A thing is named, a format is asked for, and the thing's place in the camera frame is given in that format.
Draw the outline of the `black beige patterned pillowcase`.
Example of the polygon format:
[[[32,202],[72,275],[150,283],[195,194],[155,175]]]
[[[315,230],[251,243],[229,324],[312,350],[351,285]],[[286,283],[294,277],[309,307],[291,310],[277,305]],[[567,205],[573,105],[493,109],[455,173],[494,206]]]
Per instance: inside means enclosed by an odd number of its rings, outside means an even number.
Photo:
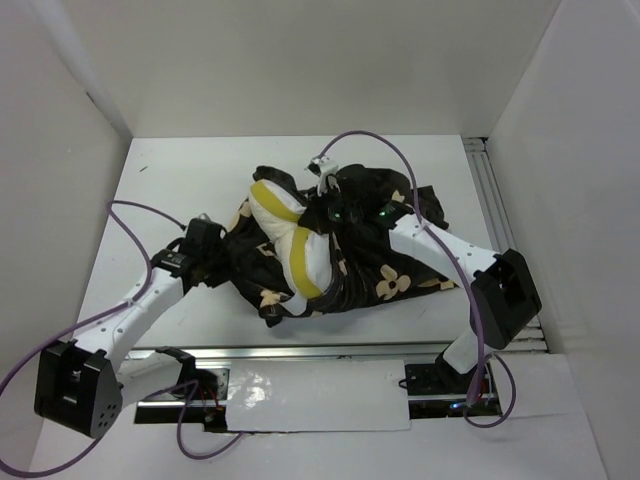
[[[290,174],[270,166],[257,167],[253,179],[253,184],[258,180],[271,180],[302,201],[306,211],[300,224],[314,231],[316,188],[301,190]],[[292,297],[292,291],[285,281],[282,265],[273,244],[255,221],[248,197],[249,194],[226,234],[233,268],[230,281],[269,327],[285,318],[314,317],[367,308],[455,287],[452,282],[433,278],[422,268],[410,267],[399,259],[387,263],[381,254],[348,247],[332,232],[326,234],[333,265],[331,286],[327,293],[310,303],[303,315],[294,316],[284,308],[284,302]]]

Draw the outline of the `white pillow yellow edge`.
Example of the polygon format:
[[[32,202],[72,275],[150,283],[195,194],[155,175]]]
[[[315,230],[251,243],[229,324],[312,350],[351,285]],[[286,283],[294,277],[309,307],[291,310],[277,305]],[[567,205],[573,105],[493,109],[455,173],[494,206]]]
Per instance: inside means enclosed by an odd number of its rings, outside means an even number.
[[[249,206],[259,228],[275,248],[292,297],[284,308],[303,315],[313,300],[327,293],[333,279],[329,236],[300,224],[306,206],[271,180],[250,187]]]

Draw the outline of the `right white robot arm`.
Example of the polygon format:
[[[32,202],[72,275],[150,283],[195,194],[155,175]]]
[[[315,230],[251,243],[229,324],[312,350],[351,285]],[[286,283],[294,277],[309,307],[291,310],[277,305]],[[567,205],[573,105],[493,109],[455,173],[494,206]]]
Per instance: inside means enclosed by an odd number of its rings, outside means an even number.
[[[540,312],[542,302],[524,256],[476,247],[450,233],[432,187],[412,175],[349,165],[310,165],[318,176],[314,207],[348,247],[420,267],[463,288],[468,327],[438,357],[436,379],[460,391],[488,354],[504,349]]]

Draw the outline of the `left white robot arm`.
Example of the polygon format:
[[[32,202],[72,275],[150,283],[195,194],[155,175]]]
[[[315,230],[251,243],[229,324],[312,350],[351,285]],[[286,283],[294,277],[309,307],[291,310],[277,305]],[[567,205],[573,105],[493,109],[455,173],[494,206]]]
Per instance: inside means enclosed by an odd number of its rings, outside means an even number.
[[[143,281],[147,289],[138,299],[125,300],[122,310],[73,339],[47,346],[39,358],[35,413],[98,439],[124,408],[158,392],[184,399],[202,390],[205,399],[217,400],[218,376],[198,368],[186,351],[160,347],[142,360],[128,355],[192,288],[225,282],[225,234],[208,218],[192,219],[174,247],[153,256],[151,274]]]

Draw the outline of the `white cover plate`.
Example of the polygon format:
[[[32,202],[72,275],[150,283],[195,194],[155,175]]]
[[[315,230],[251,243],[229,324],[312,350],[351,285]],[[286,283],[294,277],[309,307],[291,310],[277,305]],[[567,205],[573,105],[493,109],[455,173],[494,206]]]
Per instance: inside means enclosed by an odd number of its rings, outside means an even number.
[[[410,428],[400,360],[235,361],[226,424],[233,432],[387,432]]]

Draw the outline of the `aluminium side rail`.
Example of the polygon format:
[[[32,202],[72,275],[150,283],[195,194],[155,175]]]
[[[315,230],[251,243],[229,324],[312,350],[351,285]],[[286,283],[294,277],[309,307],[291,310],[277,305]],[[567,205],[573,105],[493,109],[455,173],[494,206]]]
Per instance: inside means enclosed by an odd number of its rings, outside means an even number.
[[[517,250],[497,179],[486,148],[486,138],[463,137],[462,143],[492,247],[496,251]],[[509,353],[548,353],[549,347],[539,319],[535,317],[505,348]]]

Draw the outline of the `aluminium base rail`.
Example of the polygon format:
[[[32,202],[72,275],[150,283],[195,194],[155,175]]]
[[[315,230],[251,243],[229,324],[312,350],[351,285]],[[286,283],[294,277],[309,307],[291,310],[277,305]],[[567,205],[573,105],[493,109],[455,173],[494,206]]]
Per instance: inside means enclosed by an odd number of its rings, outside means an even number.
[[[181,412],[186,424],[200,424],[206,432],[227,430],[226,402],[230,396],[229,375],[233,360],[380,360],[401,359],[405,373],[399,387],[408,393],[409,418],[412,420],[459,418],[458,405],[463,400],[470,381],[460,380],[447,386],[435,374],[436,356],[444,346],[436,343],[400,343],[371,345],[256,347],[256,348],[193,348],[187,352],[196,358],[198,367],[207,368],[218,378],[216,396],[199,391],[188,407],[181,394],[164,394],[136,406],[137,425],[174,425]]]

